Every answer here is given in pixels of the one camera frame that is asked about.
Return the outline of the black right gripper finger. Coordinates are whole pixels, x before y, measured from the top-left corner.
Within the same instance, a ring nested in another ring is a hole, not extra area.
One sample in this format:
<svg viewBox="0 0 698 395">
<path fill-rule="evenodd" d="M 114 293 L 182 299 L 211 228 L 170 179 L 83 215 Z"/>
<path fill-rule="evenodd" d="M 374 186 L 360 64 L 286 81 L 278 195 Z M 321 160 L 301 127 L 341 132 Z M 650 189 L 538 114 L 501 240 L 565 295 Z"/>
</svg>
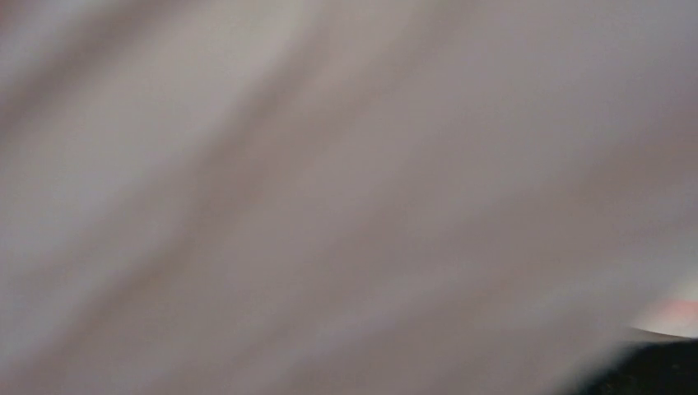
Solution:
<svg viewBox="0 0 698 395">
<path fill-rule="evenodd" d="M 697 395 L 697 340 L 632 342 L 615 362 L 566 391 L 574 395 Z"/>
</svg>

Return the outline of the pink plastic bag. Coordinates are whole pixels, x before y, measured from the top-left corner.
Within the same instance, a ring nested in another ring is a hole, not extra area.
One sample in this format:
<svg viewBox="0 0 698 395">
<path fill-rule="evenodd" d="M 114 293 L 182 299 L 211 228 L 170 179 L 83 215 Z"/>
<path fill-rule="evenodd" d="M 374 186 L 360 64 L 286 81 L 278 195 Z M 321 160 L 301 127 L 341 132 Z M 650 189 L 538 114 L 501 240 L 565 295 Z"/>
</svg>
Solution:
<svg viewBox="0 0 698 395">
<path fill-rule="evenodd" d="M 697 260 L 694 1 L 4 1 L 4 394 L 552 394 Z"/>
</svg>

